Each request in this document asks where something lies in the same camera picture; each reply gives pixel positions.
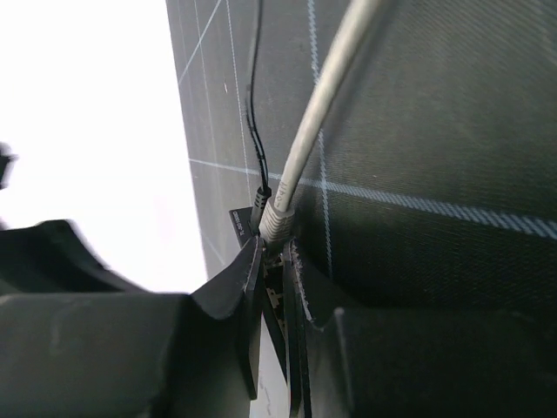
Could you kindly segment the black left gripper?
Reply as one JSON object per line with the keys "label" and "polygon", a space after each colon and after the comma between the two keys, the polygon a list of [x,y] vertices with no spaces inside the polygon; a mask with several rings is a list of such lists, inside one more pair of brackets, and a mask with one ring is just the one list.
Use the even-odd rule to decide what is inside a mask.
{"label": "black left gripper", "polygon": [[140,287],[89,251],[67,219],[1,223],[1,293],[121,293]]}

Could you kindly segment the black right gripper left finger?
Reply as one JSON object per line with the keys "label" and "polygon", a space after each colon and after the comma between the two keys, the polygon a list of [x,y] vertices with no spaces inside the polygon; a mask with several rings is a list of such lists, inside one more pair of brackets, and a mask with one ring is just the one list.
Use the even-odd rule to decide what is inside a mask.
{"label": "black right gripper left finger", "polygon": [[258,238],[196,292],[1,299],[4,417],[246,417],[257,396],[245,288]]}

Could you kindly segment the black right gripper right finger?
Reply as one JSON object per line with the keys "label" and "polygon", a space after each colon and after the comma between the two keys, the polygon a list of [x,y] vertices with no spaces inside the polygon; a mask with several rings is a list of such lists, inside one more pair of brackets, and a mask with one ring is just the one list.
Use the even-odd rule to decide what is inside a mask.
{"label": "black right gripper right finger", "polygon": [[365,307],[283,249],[292,417],[553,417],[556,339],[505,310]]}

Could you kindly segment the black network switch box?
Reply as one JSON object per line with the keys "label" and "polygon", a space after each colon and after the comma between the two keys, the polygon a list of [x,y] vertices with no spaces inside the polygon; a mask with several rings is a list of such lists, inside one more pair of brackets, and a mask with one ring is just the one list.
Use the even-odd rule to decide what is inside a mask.
{"label": "black network switch box", "polygon": [[260,246],[258,265],[248,269],[254,279],[245,288],[243,320],[247,325],[251,351],[255,348],[255,333],[260,329],[260,322],[264,322],[282,373],[286,374],[283,265],[280,257],[270,261],[265,246]]}

